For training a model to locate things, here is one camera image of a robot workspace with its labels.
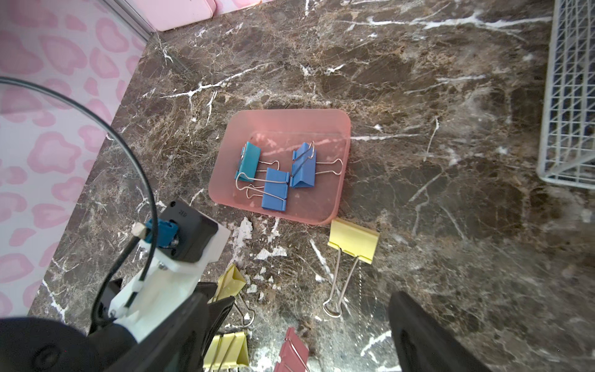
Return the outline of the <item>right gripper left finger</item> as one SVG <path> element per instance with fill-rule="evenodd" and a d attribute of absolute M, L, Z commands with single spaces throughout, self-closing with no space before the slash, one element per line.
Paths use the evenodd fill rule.
<path fill-rule="evenodd" d="M 194 294 L 109 371 L 202 371 L 207 299 Z"/>

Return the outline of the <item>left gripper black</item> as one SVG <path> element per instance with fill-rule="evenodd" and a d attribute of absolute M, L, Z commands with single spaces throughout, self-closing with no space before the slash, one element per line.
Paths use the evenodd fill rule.
<path fill-rule="evenodd" d="M 215 285 L 198 285 L 195 294 L 207 299 L 209 320 L 202 356 L 234 305 L 228 297 L 209 302 Z M 133 336 L 114 322 L 85 335 L 51 319 L 34 317 L 1 320 L 1 369 L 3 371 L 109 371 L 118 359 L 139 345 Z"/>

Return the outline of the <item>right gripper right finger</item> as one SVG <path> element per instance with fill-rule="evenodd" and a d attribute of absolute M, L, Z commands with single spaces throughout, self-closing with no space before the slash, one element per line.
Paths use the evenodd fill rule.
<path fill-rule="evenodd" d="M 489 370 L 406 292 L 391 295 L 388 318 L 401 370 Z"/>

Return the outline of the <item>pink binder clip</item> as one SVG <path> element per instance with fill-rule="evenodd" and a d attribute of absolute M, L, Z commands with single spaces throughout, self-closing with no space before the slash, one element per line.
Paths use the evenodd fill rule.
<path fill-rule="evenodd" d="M 294 327 L 290 327 L 285 334 L 279 358 L 280 360 L 275 364 L 274 372 L 310 371 L 308 368 L 309 349 L 297 335 Z"/>

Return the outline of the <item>blue binder clip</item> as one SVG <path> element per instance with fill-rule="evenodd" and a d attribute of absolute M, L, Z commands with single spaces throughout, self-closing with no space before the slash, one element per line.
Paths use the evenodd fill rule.
<path fill-rule="evenodd" d="M 261 208 L 285 212 L 287 208 L 290 175 L 288 172 L 268 167 L 261 186 L 249 185 L 246 197 L 260 197 Z"/>
<path fill-rule="evenodd" d="M 344 162 L 341 158 L 337 158 L 332 162 L 318 162 L 316 160 L 317 151 L 315 142 L 309 144 L 303 143 L 292 155 L 292 166 L 290 171 L 289 185 L 291 188 L 314 188 L 317 175 L 333 174 L 340 176 Z M 317 171 L 318 165 L 336 165 L 339 164 L 341 168 L 335 170 L 321 170 Z"/>

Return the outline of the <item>teal binder clip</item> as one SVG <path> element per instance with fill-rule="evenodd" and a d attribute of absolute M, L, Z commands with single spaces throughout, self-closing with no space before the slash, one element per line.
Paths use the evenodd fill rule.
<path fill-rule="evenodd" d="M 258 167 L 261 164 L 267 166 L 276 166 L 277 170 L 280 169 L 279 161 L 262 161 L 260 159 L 260 155 L 260 147 L 252 144 L 251 142 L 246 142 L 240 154 L 240 162 L 235 174 L 236 181 L 263 181 L 263 179 L 256 178 L 257 173 L 260 172 Z"/>

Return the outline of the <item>pink plastic storage box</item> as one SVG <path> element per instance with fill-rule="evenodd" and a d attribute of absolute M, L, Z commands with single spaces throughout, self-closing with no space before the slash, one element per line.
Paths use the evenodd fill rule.
<path fill-rule="evenodd" d="M 244 110 L 228 122 L 209 182 L 212 201 L 248 212 L 326 225 L 337 217 L 350 153 L 351 120 L 339 109 Z M 258 194 L 248 198 L 246 182 L 236 178 L 246 144 L 260 148 L 253 185 L 261 186 L 269 167 L 289 172 L 292 155 L 314 144 L 317 175 L 312 188 L 290 188 L 283 212 L 263 209 Z"/>

